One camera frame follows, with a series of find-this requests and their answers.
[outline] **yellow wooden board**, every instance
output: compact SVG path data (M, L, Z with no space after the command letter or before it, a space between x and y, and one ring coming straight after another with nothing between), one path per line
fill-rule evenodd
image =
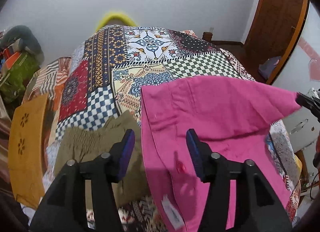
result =
M36 209L44 196L42 127L48 94L16 108L9 137L9 172L16 200Z

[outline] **wooden door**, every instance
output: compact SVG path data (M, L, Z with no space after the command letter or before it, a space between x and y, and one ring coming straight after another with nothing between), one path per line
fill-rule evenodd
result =
M282 56L297 28L303 0L259 0L244 48L252 63Z

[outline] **yellow object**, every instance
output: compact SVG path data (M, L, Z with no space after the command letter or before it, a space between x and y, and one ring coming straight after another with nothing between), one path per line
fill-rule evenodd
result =
M9 137L9 173L15 199L33 209L44 196L42 126L48 94L16 108Z
M299 173L299 176L300 176L300 174L302 172L302 162L300 161L300 159L296 155L294 155L294 158L296 160L296 163L297 163L297 166L298 166L298 173Z
M106 26L108 22L111 20L120 20L121 22L124 23L124 25L127 25L127 26L137 26L135 22L133 22L132 19L125 14L109 13L105 15L105 17L99 22L96 32L98 32L102 27Z

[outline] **patchwork bedspread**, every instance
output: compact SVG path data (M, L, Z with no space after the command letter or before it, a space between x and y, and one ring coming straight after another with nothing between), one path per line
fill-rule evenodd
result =
M61 69L55 69L57 76ZM65 129L78 126L97 130L110 116L117 117L126 110L140 123L142 85L159 85L194 75L220 75L255 81L229 51L199 39L193 31L176 32L157 27L102 28L77 48L63 76L66 73L68 78L63 78L61 103L58 108L55 107L56 116L52 124L57 128L52 128L50 135L54 142L49 143L46 149L48 169L43 178L45 189L54 179L52 170ZM45 92L46 87L48 92L54 90L55 85L48 85L53 82L50 77L37 82L36 86L42 87L40 93ZM56 94L51 96L55 101ZM293 219L300 197L300 182L282 121L271 126L266 144L275 168L292 192L286 209ZM127 229L166 230L152 197L120 208L119 214ZM88 212L88 218L93 219L92 211Z

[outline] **baseboard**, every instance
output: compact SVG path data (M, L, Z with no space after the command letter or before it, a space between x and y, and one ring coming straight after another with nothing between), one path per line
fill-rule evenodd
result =
M216 40L211 40L211 43L214 45L240 45L243 47L243 43L241 42L235 42L235 41L216 41Z

